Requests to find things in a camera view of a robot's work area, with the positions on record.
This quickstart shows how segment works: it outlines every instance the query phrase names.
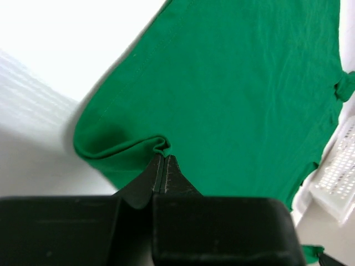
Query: white plastic basket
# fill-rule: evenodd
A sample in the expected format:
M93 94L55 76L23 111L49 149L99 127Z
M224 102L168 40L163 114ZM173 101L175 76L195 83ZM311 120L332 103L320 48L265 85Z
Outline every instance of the white plastic basket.
M339 225L344 224L355 207L355 116L342 127L310 190Z

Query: green fabric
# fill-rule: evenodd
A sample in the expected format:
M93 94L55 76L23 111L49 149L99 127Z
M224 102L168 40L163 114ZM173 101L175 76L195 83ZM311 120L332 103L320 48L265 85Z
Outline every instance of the green fabric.
M117 188L173 154L204 195L291 209L354 90L338 25L339 0L170 1L87 105L75 150Z

